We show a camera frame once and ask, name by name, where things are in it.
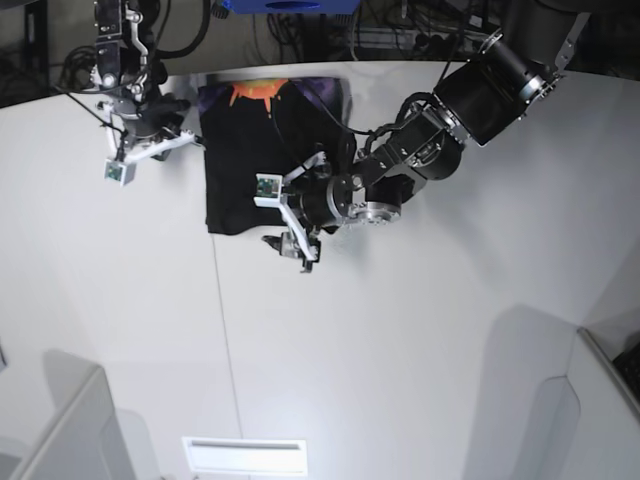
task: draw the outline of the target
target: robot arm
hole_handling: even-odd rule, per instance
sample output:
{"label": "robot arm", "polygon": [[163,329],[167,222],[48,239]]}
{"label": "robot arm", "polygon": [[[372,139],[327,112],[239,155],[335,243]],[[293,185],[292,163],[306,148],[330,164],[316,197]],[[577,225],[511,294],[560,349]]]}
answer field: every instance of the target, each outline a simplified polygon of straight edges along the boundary
{"label": "robot arm", "polygon": [[[486,145],[551,93],[588,17],[548,8],[538,0],[515,0],[505,32],[489,36],[475,57],[439,82],[433,93],[405,100],[396,122],[367,139],[347,174],[326,178],[308,169],[304,191],[296,191],[295,181],[280,185],[278,204],[287,210],[283,219],[290,229],[280,239],[264,240],[281,255],[302,259],[303,271],[309,272],[320,258],[322,229],[400,218],[402,204],[427,181],[443,180],[456,171],[467,141]],[[517,28],[523,23],[528,28]],[[388,133],[388,140],[372,150]],[[354,202],[360,190],[365,191],[364,202]],[[261,196],[259,192],[256,204],[265,206]],[[288,220],[292,214],[295,226]],[[314,247],[311,253],[309,245]]]}
{"label": "robot arm", "polygon": [[92,81],[109,97],[98,108],[105,122],[113,125],[114,117],[119,117],[124,126],[121,134],[107,129],[110,155],[105,178],[121,185],[133,180],[141,160],[164,160],[174,148],[200,143],[193,132],[180,129],[190,103],[160,92],[167,71],[156,55],[157,40],[151,30],[159,5],[152,0],[95,2],[98,38]]}

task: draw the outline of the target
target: air vent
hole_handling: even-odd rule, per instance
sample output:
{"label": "air vent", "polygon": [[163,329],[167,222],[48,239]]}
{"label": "air vent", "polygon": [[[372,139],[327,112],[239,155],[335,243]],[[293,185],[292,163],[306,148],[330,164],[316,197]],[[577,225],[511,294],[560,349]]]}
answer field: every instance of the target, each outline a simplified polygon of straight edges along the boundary
{"label": "air vent", "polygon": [[304,440],[182,439],[193,473],[307,476]]}

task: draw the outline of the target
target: white table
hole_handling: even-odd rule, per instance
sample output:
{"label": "white table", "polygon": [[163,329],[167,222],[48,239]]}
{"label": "white table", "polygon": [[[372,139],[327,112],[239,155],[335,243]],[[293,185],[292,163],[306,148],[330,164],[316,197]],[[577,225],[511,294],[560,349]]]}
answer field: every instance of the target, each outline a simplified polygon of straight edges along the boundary
{"label": "white table", "polygon": [[[351,124],[366,129],[441,68],[218,79],[347,78]],[[116,406],[179,480],[182,435],[305,438],[313,480],[508,478],[538,385],[566,373],[576,325],[611,313],[598,298],[640,239],[639,100],[631,82],[570,75],[397,224],[323,239],[309,276],[260,242],[277,229],[211,248],[198,150],[142,165],[118,191],[101,179],[103,132],[68,99],[0,111],[0,335],[13,363],[0,389],[37,412],[28,434],[1,416],[0,434],[28,443],[51,410],[41,361],[59,348],[105,366]]]}

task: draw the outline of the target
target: cable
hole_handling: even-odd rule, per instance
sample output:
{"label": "cable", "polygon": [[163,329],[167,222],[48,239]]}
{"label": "cable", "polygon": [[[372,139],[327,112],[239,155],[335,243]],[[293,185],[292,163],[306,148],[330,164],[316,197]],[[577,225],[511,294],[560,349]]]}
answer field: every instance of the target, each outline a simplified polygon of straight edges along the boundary
{"label": "cable", "polygon": [[269,33],[273,39],[278,42],[280,63],[284,62],[284,47],[291,47],[296,62],[302,61],[302,56],[298,51],[298,43],[300,42],[300,30],[296,26],[295,32],[291,31],[291,20],[288,15],[270,13],[267,15],[267,26]]}
{"label": "cable", "polygon": [[296,156],[296,154],[293,152],[293,150],[291,149],[289,144],[284,140],[284,136],[282,135],[282,131],[280,130],[280,127],[278,126],[278,120],[276,119],[276,112],[278,111],[277,104],[278,104],[277,100],[275,100],[275,101],[273,101],[271,103],[271,123],[273,123],[273,128],[276,131],[276,134],[278,135],[278,138],[280,139],[280,143],[282,143],[283,148],[286,150],[287,155],[289,155],[291,157],[291,159],[295,163],[300,165],[303,168],[303,170],[306,172],[309,169],[306,167],[304,162],[302,160],[300,160]]}
{"label": "cable", "polygon": [[18,51],[0,53],[0,108],[16,105],[47,96],[49,91],[38,77],[38,72],[27,72],[17,66],[10,57]]}
{"label": "cable", "polygon": [[211,22],[211,0],[202,0],[202,21],[200,22],[200,30],[196,34],[195,38],[191,41],[189,45],[180,50],[167,51],[167,50],[158,50],[157,55],[161,60],[169,60],[174,58],[182,58],[190,55],[195,51],[196,48],[200,46],[204,37],[207,35],[207,31],[209,30],[209,24]]}
{"label": "cable", "polygon": [[251,28],[253,29],[253,43],[256,48],[256,54],[258,55],[258,59],[262,62],[263,65],[269,65],[262,55],[260,51],[260,42],[258,42],[258,27],[256,26],[256,14],[251,15]]}
{"label": "cable", "polygon": [[402,119],[402,121],[400,122],[387,123],[379,127],[375,132],[373,132],[367,138],[367,141],[365,142],[364,148],[363,148],[365,154],[368,155],[369,153],[371,153],[371,147],[373,146],[373,142],[375,142],[378,138],[382,137],[383,135],[386,135],[389,132],[401,131],[404,127],[406,127],[409,124],[409,122],[413,121],[413,119],[416,118],[418,115],[420,115],[420,113],[409,115],[407,118]]}
{"label": "cable", "polygon": [[160,40],[162,39],[162,36],[164,34],[164,30],[165,27],[167,26],[167,21],[169,20],[169,14],[171,13],[171,0],[167,0],[167,9],[164,13],[164,18],[162,19],[162,24],[160,25],[160,29],[158,30],[158,36],[156,38],[156,42],[155,45],[153,47],[153,49],[151,50],[151,52],[149,52],[149,60],[147,62],[147,64],[144,66],[144,68],[142,70],[140,70],[140,73],[138,73],[138,75],[130,80],[127,80],[126,82],[121,83],[120,85],[113,87],[113,88],[107,88],[104,90],[72,90],[69,88],[64,88],[61,85],[56,85],[55,89],[60,92],[60,93],[75,93],[77,95],[104,95],[107,93],[111,93],[111,92],[115,92],[118,90],[121,90],[124,87],[127,87],[129,85],[133,85],[134,83],[136,83],[143,75],[147,74],[150,70],[151,70],[151,65],[153,64],[153,60],[155,58],[155,54],[158,51],[158,45],[160,44]]}
{"label": "cable", "polygon": [[306,87],[306,89],[309,91],[309,93],[311,93],[311,95],[313,95],[316,98],[316,100],[318,100],[318,102],[320,103],[320,107],[324,110],[324,112],[327,114],[327,116],[333,121],[333,123],[335,123],[338,127],[343,129],[345,132],[353,133],[355,135],[363,135],[365,137],[368,137],[369,135],[373,135],[374,134],[373,130],[369,130],[367,132],[364,132],[362,130],[356,130],[355,128],[351,128],[351,127],[346,126],[344,123],[342,123],[340,120],[338,120],[335,117],[335,115],[333,115],[333,113],[331,112],[331,109],[327,106],[327,104],[324,103],[324,100],[322,99],[320,94],[316,91],[316,89],[313,87],[313,85],[311,85],[311,83],[309,81],[307,81],[305,78],[297,78],[295,80],[291,80],[291,82],[292,83],[295,83],[295,82],[302,83]]}
{"label": "cable", "polygon": [[387,11],[384,13],[383,16],[383,23],[384,25],[386,25],[387,27],[389,27],[392,31],[393,31],[393,35],[395,37],[395,41],[396,41],[396,48],[398,50],[398,52],[400,53],[400,56],[404,59],[404,60],[410,60],[409,57],[407,57],[407,55],[404,53],[404,51],[402,50],[402,48],[400,48],[400,40],[398,38],[398,30],[402,30],[404,28],[406,28],[404,25],[399,25],[399,24],[394,24],[391,21],[389,21],[389,15],[391,14],[391,12],[396,9],[398,7],[398,3],[391,5]]}
{"label": "cable", "polygon": [[440,74],[440,78],[438,79],[438,83],[436,83],[436,85],[440,85],[440,82],[442,82],[442,80],[444,80],[444,77],[447,75],[447,72],[449,71],[449,67],[451,66],[451,62],[453,61],[453,57],[455,56],[456,52],[458,51],[458,48],[460,48],[462,40],[464,39],[464,29],[467,26],[467,24],[469,23],[469,20],[471,19],[471,7],[472,6],[473,6],[473,0],[469,0],[469,4],[467,5],[467,13],[465,15],[465,18],[460,21],[460,26],[459,26],[459,29],[458,29],[458,38],[456,39],[455,42],[453,42],[453,48],[451,48],[451,53],[449,54],[449,59],[447,60],[447,63],[444,66],[444,69],[442,70],[442,73]]}
{"label": "cable", "polygon": [[125,135],[125,131],[124,130],[122,130],[121,128],[116,127],[113,123],[107,122],[104,119],[100,118],[99,115],[97,115],[93,110],[91,110],[89,107],[87,107],[84,103],[82,103],[80,100],[78,100],[76,97],[74,97],[70,93],[65,93],[64,95],[69,97],[71,100],[73,100],[78,105],[80,105],[84,110],[89,112],[89,114],[91,114],[91,116],[93,116],[95,119],[97,119],[102,124],[103,127],[110,128],[111,130],[115,130],[116,132],[120,132],[121,135]]}
{"label": "cable", "polygon": [[378,26],[381,25],[380,23],[380,19],[378,18],[378,14],[376,13],[376,11],[373,9],[373,7],[371,6],[371,2],[369,0],[365,0],[365,3],[367,5],[367,8],[369,9],[369,12],[371,12],[371,16],[373,17],[373,19],[376,21],[376,24]]}
{"label": "cable", "polygon": [[427,92],[415,92],[409,95],[407,98],[405,98],[404,102],[402,102],[400,111],[396,116],[396,123],[401,122],[407,117],[407,113],[409,112],[409,109],[411,109],[411,105],[413,105],[415,102],[428,102],[432,98],[433,94]]}
{"label": "cable", "polygon": [[[65,57],[58,78],[58,85],[74,90],[88,88],[91,85],[91,70],[96,64],[96,49],[92,45],[74,48]],[[84,72],[86,78],[79,78]]]}

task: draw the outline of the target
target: black t-shirt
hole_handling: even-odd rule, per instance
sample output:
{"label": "black t-shirt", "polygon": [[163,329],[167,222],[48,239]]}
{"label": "black t-shirt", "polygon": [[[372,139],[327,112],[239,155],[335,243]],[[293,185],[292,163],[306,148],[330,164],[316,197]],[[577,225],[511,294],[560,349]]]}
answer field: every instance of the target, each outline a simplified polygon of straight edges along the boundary
{"label": "black t-shirt", "polygon": [[251,84],[230,84],[200,91],[210,233],[236,235],[259,225],[284,225],[278,210],[253,203],[257,173],[286,175],[319,150],[336,171],[352,160],[353,136],[344,134],[305,87],[340,118],[337,79],[273,82],[261,81],[253,90]]}

